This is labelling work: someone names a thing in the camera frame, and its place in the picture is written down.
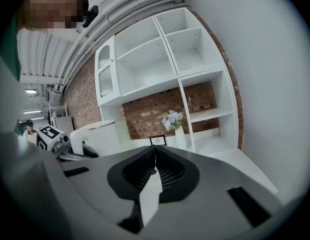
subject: white pipe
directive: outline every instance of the white pipe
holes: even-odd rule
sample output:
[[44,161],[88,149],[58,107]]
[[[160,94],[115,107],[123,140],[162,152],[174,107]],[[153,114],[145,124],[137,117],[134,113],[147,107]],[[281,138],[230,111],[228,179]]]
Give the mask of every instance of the white pipe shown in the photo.
[[148,6],[145,6],[139,10],[136,10],[134,12],[132,12],[131,14],[129,14],[128,16],[124,17],[122,20],[120,20],[119,22],[115,23],[113,26],[111,26],[111,28],[109,28],[104,34],[102,34],[95,42],[95,44],[93,44],[92,46],[90,46],[86,51],[85,53],[82,55],[82,57],[78,60],[78,62],[76,63],[76,65],[73,67],[71,73],[69,74],[69,76],[67,77],[66,81],[65,81],[65,84],[63,85],[66,86],[67,85],[67,82],[70,78],[70,76],[74,73],[75,69],[77,68],[77,66],[80,64],[80,62],[82,62],[82,59],[89,53],[90,50],[92,50],[94,48],[94,46],[98,45],[98,42],[105,37],[105,35],[107,35],[112,29],[114,29],[115,27],[117,27],[118,25],[120,25],[121,23],[125,22],[126,20],[130,19],[131,17],[133,17],[134,15],[142,12],[142,11],[145,11],[151,7],[156,7],[160,4],[164,4],[164,3],[168,3],[168,2],[172,2],[172,1],[175,1],[175,0],[163,0],[163,1],[159,1],[159,2],[156,2],[156,3],[152,3]]
[[[76,48],[78,47],[78,44],[80,43],[81,39],[89,32],[89,30],[91,30],[94,26],[96,26],[100,20],[102,20],[104,18],[105,15],[107,15],[108,13],[112,12],[114,9],[116,9],[117,6],[119,5],[122,5],[123,3],[127,2],[129,0],[116,0],[114,1],[112,4],[110,4],[109,6],[103,8],[103,10],[101,10],[99,12],[99,17],[97,17],[89,26],[89,28],[86,28],[84,29],[79,37],[76,39],[74,45],[72,46],[71,50],[69,51],[66,59],[65,59],[65,62],[63,63],[63,66],[59,72],[59,75],[58,75],[58,80],[57,80],[57,84],[55,85],[55,90],[58,89],[58,86],[59,86],[59,82],[61,80],[61,77],[62,77],[62,74],[64,73],[64,70],[66,69],[66,66],[70,60],[70,58],[72,57],[74,51],[76,50]],[[71,67],[68,68],[68,70],[66,71],[66,74],[65,74],[65,78],[68,77],[68,74],[69,74],[69,71],[71,70]]]
[[114,15],[112,15],[111,17],[109,17],[109,19],[105,22],[103,22],[95,31],[93,34],[91,34],[88,39],[84,42],[84,44],[81,46],[81,48],[78,50],[76,56],[73,58],[72,62],[70,63],[69,67],[68,67],[68,71],[67,71],[67,75],[64,76],[64,80],[62,81],[62,86],[60,91],[63,90],[64,86],[65,86],[65,82],[66,80],[69,78],[69,76],[71,75],[71,71],[73,70],[73,66],[75,65],[77,58],[84,52],[85,48],[87,47],[87,45],[93,41],[96,36],[107,26],[109,25],[111,22],[113,22],[115,19],[119,18],[120,16],[124,15],[125,13],[127,13],[128,11],[130,11],[131,9],[135,8],[136,6],[147,2],[147,1],[151,1],[151,0],[135,0],[134,2],[131,3],[131,5],[128,5],[124,8],[122,8],[121,10],[119,10],[118,12],[116,12]]

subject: picture frame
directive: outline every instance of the picture frame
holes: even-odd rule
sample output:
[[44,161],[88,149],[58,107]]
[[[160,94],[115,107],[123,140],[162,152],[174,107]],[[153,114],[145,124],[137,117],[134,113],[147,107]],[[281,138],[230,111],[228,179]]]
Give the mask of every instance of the picture frame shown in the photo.
[[157,135],[149,137],[151,145],[167,146],[165,135]]

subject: white vase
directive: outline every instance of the white vase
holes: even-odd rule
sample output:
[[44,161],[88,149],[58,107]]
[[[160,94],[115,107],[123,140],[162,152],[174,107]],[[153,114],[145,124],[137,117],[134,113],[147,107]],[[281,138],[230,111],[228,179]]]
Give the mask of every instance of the white vase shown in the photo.
[[175,133],[177,147],[181,150],[187,150],[186,136],[183,127],[179,127],[178,130],[175,131]]

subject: white shelving unit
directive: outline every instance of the white shelving unit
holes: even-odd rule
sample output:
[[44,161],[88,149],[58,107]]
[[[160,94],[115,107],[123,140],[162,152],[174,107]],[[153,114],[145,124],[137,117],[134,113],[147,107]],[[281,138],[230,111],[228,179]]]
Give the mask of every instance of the white shelving unit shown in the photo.
[[[180,87],[190,131],[188,150],[208,156],[237,146],[236,100],[226,65],[188,9],[157,14],[110,38],[96,51],[95,73],[104,120],[121,122],[121,104]],[[212,83],[217,108],[189,113],[184,88],[206,81]],[[219,118],[214,135],[194,138],[192,124],[213,118]]]

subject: ceiling light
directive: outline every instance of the ceiling light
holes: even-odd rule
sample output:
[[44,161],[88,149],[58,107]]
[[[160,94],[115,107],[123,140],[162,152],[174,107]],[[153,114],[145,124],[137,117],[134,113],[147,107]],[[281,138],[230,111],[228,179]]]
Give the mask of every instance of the ceiling light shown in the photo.
[[41,112],[42,112],[42,110],[34,110],[34,111],[24,112],[24,114],[41,113]]
[[37,90],[36,89],[26,89],[26,92],[29,94],[37,94]]
[[44,119],[44,117],[33,118],[32,120]]

